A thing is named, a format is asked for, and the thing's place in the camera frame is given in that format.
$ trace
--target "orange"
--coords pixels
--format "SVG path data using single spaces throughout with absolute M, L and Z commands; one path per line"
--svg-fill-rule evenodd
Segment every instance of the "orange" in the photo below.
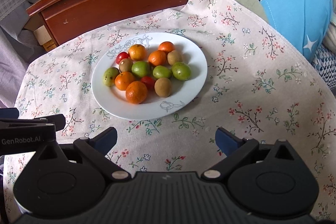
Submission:
M 148 57 L 148 62 L 153 67 L 164 65 L 167 62 L 167 55 L 164 51 L 152 52 Z
M 148 90 L 143 82 L 135 81 L 126 89 L 126 100 L 132 104 L 140 104 L 147 98 Z
M 147 51 L 143 45 L 135 44 L 129 48 L 128 54 L 133 61 L 141 61 L 146 58 Z
M 175 46 L 172 42 L 166 41 L 162 42 L 157 49 L 160 51 L 164 51 L 166 54 L 168 54 L 175 50 Z
M 135 81 L 135 77 L 129 71 L 122 72 L 114 80 L 118 90 L 126 90 L 130 83 Z

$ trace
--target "table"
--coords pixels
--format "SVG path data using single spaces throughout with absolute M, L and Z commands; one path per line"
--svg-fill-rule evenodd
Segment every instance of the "table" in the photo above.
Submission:
M 158 31 L 185 36 L 201 48 L 208 62 L 204 87 L 191 103 L 166 117 L 113 117 L 91 93 L 95 65 L 122 39 Z M 118 141 L 107 158 L 132 174 L 201 173 L 224 157 L 215 143 L 218 127 L 261 143 L 287 139 L 320 186 L 312 215 L 336 218 L 335 98 L 288 41 L 234 0 L 189 0 L 183 7 L 87 32 L 30 65 L 16 107 L 21 118 L 63 113 L 67 122 L 57 132 L 59 143 L 115 127 Z M 4 191 L 11 221 L 19 215 L 12 187 L 31 155 L 5 158 Z

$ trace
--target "green fruit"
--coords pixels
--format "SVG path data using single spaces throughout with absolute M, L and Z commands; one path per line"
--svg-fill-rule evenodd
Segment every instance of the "green fruit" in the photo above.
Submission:
M 121 60 L 119 63 L 119 70 L 120 72 L 126 72 L 126 71 L 131 72 L 132 66 L 133 66 L 133 61 L 130 60 L 129 58 L 125 58 Z
M 151 74 L 151 66 L 148 62 L 137 61 L 132 66 L 132 73 L 139 78 L 145 77 Z
M 181 81 L 186 81 L 191 76 L 191 69 L 190 67 L 183 62 L 176 62 L 172 67 L 171 71 L 174 77 Z
M 107 85 L 107 86 L 114 85 L 114 80 L 116 79 L 119 73 L 120 72 L 117 68 L 108 68 L 104 72 L 104 76 L 103 76 L 104 85 Z
M 164 66 L 157 66 L 153 70 L 153 76 L 156 79 L 170 78 L 171 77 L 171 70 L 164 67 Z

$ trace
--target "flower print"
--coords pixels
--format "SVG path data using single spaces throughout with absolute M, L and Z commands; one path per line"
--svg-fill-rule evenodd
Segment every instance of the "flower print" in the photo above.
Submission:
M 149 154 L 144 154 L 143 155 L 144 160 L 150 160 L 150 158 L 151 158 L 151 155 L 149 155 Z
M 316 113 L 323 115 L 322 107 L 318 107 Z
M 315 122 L 316 122 L 317 124 L 322 123 L 322 118 L 320 118 L 320 117 L 316 118 Z
M 278 44 L 278 42 L 275 42 L 275 43 L 274 43 L 274 47 L 275 47 L 275 48 L 280 48 L 280 45 Z
M 239 115 L 239 117 L 238 117 L 238 121 L 239 121 L 240 123 L 243 123 L 244 120 L 245 120 L 245 117 L 242 116 L 242 115 Z
M 129 154 L 129 150 L 128 149 L 124 149 L 122 152 L 121 152 L 121 155 L 126 158 L 127 155 Z
M 296 69 L 301 69 L 301 65 L 300 65 L 300 63 L 296 63 L 296 64 L 295 64 L 295 68 L 296 68 Z
M 232 108 L 229 108 L 229 113 L 230 113 L 230 116 L 235 115 L 235 110 Z

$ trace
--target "cherry tomato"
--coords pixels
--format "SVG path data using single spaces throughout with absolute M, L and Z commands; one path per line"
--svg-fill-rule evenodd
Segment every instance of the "cherry tomato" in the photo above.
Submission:
M 154 90 L 155 80 L 150 76 L 142 77 L 141 82 L 143 82 L 148 90 Z
M 129 58 L 129 55 L 127 52 L 121 52 L 117 55 L 117 58 L 115 59 L 115 62 L 119 65 L 120 61 Z

